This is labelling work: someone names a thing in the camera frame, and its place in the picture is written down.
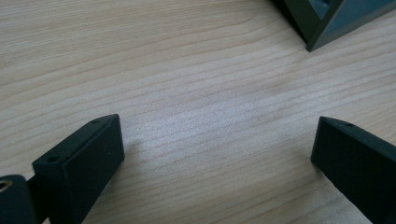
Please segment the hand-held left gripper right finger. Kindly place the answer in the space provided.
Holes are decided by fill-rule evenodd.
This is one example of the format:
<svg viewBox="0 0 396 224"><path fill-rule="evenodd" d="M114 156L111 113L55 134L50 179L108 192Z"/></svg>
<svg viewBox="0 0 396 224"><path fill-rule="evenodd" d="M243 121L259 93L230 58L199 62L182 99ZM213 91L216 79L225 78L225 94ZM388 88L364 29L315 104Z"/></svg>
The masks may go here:
<svg viewBox="0 0 396 224"><path fill-rule="evenodd" d="M396 224L396 146L352 123L321 117L311 162L373 224Z"/></svg>

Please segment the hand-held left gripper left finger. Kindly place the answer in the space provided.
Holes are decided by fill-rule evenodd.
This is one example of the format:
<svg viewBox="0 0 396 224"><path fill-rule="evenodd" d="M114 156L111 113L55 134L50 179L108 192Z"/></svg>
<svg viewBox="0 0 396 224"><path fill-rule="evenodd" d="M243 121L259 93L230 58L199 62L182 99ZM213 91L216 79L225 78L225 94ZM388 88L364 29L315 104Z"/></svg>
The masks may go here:
<svg viewBox="0 0 396 224"><path fill-rule="evenodd" d="M52 224L81 224L124 161L120 116L94 119L33 162Z"/></svg>

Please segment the dark grey box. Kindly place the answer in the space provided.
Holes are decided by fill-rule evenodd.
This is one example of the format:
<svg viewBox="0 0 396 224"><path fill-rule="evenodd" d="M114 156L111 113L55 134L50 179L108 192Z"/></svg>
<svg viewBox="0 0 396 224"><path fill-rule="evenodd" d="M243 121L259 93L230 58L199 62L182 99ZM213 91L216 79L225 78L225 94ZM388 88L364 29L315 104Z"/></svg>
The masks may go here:
<svg viewBox="0 0 396 224"><path fill-rule="evenodd" d="M270 0L306 43L319 49L396 9L396 0Z"/></svg>

